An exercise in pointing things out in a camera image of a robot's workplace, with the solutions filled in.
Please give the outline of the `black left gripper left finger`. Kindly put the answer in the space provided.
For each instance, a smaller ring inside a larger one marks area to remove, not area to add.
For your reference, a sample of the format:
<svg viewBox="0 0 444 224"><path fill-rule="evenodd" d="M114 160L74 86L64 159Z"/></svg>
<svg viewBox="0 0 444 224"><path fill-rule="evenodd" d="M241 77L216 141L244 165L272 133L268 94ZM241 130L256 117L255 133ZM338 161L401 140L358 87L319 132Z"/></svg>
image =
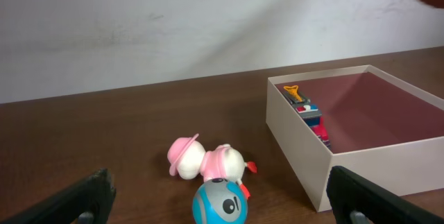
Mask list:
<svg viewBox="0 0 444 224"><path fill-rule="evenodd" d="M99 169L2 223L107 223L116 194L109 170Z"/></svg>

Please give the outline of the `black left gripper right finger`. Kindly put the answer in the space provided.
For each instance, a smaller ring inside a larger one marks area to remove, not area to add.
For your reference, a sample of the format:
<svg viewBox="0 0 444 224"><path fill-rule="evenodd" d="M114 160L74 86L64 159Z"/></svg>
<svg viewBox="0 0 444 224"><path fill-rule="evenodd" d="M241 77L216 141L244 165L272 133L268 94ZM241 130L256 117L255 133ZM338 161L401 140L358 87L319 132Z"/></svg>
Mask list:
<svg viewBox="0 0 444 224"><path fill-rule="evenodd" d="M440 216L343 166L332 167L326 192L337 223L443 224Z"/></svg>

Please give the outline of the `white cardboard box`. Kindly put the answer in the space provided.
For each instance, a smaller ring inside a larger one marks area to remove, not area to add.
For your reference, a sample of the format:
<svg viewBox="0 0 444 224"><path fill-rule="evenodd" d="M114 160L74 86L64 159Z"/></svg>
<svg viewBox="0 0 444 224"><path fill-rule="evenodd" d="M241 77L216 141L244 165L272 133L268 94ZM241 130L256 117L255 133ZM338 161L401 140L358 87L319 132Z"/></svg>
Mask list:
<svg viewBox="0 0 444 224"><path fill-rule="evenodd" d="M266 123L319 212L443 187L443 99L374 66L269 78Z"/></svg>

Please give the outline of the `red grey toy truck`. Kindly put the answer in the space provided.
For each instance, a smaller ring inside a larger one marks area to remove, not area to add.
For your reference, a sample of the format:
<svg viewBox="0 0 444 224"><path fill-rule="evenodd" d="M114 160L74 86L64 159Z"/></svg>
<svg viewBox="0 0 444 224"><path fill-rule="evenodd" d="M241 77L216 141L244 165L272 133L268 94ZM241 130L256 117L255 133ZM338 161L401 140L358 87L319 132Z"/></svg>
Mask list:
<svg viewBox="0 0 444 224"><path fill-rule="evenodd" d="M330 138L324 125L323 114L318 106L299 91L298 85L284 85L282 94L311 131L325 146L331 148Z"/></svg>

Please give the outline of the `pink white duck toy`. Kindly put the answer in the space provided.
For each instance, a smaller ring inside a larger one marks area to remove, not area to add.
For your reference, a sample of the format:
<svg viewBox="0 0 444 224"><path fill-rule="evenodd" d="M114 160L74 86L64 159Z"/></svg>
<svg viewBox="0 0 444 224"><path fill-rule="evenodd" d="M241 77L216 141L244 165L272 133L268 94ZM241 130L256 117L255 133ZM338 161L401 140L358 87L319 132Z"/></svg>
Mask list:
<svg viewBox="0 0 444 224"><path fill-rule="evenodd" d="M245 161L241 153L229 144L205 150L198 137L199 134L179 137L172 143L167 153L169 174L179 175L184 180L201 175L205 182L215 178L227 179L237 183L245 197L249 198L250 192L242 182L242 177L246 169L256 173L256 163Z"/></svg>

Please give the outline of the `blue grey ball toy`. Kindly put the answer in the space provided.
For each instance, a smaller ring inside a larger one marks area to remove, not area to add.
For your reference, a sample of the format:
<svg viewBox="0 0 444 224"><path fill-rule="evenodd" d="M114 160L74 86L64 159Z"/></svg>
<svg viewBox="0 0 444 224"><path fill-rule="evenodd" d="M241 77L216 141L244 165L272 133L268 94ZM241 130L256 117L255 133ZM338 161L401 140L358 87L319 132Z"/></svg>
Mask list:
<svg viewBox="0 0 444 224"><path fill-rule="evenodd" d="M202 184L192 201L196 224L244 224L248 201L241 187L225 178L214 178Z"/></svg>

